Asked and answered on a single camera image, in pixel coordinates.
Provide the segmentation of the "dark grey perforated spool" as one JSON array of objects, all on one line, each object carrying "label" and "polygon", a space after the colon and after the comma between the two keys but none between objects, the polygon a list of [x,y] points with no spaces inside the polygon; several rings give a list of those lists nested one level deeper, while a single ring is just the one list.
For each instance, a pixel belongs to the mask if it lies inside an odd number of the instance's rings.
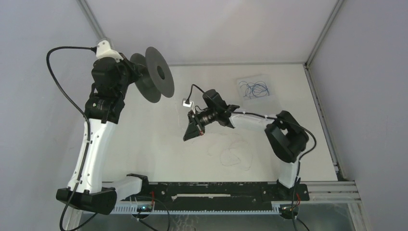
[{"label": "dark grey perforated spool", "polygon": [[154,47],[148,47],[144,55],[132,54],[130,62],[136,71],[135,85],[142,96],[157,103],[162,96],[171,98],[175,85],[170,68],[163,55]]}]

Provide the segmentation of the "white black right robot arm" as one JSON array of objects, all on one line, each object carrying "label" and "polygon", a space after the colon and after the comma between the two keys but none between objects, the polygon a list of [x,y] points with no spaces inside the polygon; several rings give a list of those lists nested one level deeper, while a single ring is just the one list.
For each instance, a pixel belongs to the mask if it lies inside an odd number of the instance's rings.
[{"label": "white black right robot arm", "polygon": [[203,92],[203,100],[207,105],[204,109],[198,109],[190,98],[182,100],[182,105],[190,109],[183,140],[204,135],[205,127],[213,122],[228,128],[264,132],[274,154],[281,161],[278,194],[283,200],[296,196],[301,153],[312,137],[311,132],[299,125],[287,111],[275,116],[246,112],[238,105],[227,104],[215,89]]}]

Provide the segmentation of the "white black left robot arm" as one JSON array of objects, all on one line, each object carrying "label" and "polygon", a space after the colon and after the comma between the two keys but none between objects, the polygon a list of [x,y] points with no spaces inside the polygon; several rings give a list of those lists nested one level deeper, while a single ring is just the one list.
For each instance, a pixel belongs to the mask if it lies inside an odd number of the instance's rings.
[{"label": "white black left robot arm", "polygon": [[139,53],[120,62],[98,59],[91,74],[94,82],[82,111],[85,123],[80,154],[67,187],[57,190],[56,199],[67,207],[109,215],[118,201],[130,195],[143,201],[151,193],[137,174],[107,184],[102,181],[107,147],[125,106],[128,87],[136,84],[141,92],[153,92],[156,100],[160,99],[160,92],[153,83],[146,83],[150,73],[146,58]]}]

